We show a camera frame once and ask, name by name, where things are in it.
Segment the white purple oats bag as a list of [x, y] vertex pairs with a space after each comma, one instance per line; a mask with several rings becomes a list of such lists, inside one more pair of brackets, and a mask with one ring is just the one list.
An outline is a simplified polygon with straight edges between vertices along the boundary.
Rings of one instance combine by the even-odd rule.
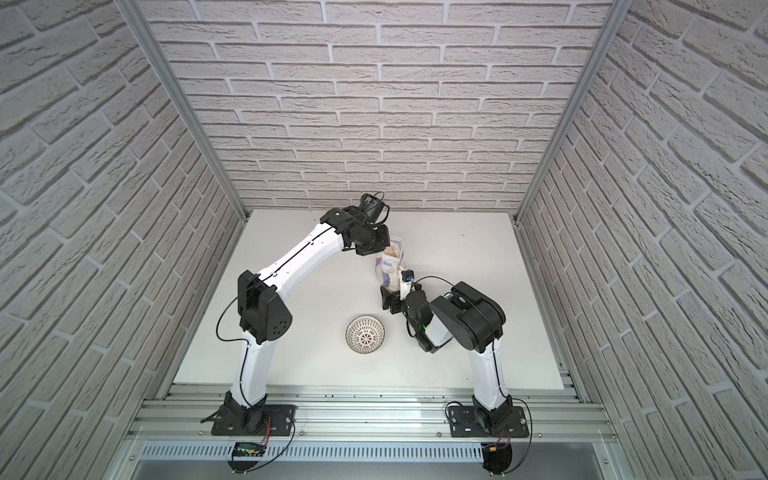
[[376, 254], [376, 278], [380, 285], [389, 292], [398, 292], [400, 290], [401, 271], [404, 269], [403, 251], [402, 239], [392, 236], [389, 246], [384, 251]]

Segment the patterned white breakfast bowl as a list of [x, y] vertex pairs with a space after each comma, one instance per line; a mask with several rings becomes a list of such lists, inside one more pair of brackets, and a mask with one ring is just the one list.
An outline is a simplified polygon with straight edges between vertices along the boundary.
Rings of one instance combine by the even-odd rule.
[[347, 326], [345, 341], [353, 352], [370, 354], [382, 346], [385, 335], [385, 327], [379, 319], [362, 315], [353, 319]]

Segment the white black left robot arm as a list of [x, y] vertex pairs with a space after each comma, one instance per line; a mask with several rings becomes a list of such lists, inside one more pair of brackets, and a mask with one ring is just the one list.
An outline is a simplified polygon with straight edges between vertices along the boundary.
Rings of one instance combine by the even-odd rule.
[[368, 256], [390, 246], [386, 220], [390, 207], [379, 194], [364, 194], [357, 205], [332, 208], [296, 246], [257, 273], [237, 280], [242, 344], [239, 372], [221, 407], [221, 417], [244, 426], [263, 416], [266, 380], [277, 341], [293, 317], [287, 300], [293, 289], [331, 256], [353, 251]]

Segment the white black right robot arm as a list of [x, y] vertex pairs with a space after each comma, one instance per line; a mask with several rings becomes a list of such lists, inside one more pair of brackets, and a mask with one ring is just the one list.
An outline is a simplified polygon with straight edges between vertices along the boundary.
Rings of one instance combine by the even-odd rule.
[[435, 353], [450, 341], [467, 350], [472, 370], [476, 422], [486, 432], [511, 415], [513, 401], [498, 359], [506, 316], [497, 302], [465, 282], [429, 300], [420, 283], [403, 281], [401, 290], [380, 288], [382, 308], [406, 319], [406, 330], [420, 348]]

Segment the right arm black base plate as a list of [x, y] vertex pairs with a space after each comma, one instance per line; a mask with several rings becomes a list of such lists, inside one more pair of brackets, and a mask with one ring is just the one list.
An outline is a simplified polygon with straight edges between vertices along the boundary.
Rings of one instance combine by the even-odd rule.
[[493, 411], [482, 407], [448, 404], [444, 413], [453, 438], [524, 439], [530, 437], [525, 410], [516, 405], [502, 405]]

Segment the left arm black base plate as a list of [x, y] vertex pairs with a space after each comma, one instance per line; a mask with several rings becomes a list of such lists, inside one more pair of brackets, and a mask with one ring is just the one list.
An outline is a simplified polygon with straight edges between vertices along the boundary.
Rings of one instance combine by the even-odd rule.
[[213, 436], [291, 435], [296, 406], [291, 404], [255, 406], [243, 410], [240, 406], [222, 405], [210, 416]]

